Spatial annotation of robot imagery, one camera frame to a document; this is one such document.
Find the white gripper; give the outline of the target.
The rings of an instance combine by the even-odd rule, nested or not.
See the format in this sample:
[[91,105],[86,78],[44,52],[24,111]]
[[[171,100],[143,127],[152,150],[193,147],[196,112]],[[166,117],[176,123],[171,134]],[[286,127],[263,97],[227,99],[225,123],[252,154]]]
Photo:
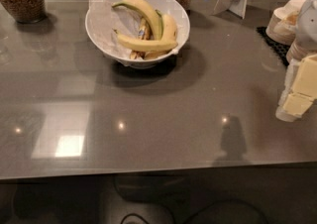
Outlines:
[[293,58],[286,70],[284,90],[275,116],[284,122],[294,122],[302,117],[316,98],[317,55],[307,56],[302,61]]

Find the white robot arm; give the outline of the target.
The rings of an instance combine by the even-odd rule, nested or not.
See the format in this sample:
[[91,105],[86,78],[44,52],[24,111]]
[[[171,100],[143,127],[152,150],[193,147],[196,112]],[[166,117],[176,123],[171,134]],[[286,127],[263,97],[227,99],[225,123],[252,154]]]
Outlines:
[[317,99],[317,0],[306,0],[301,7],[286,59],[289,65],[275,116],[293,122]]

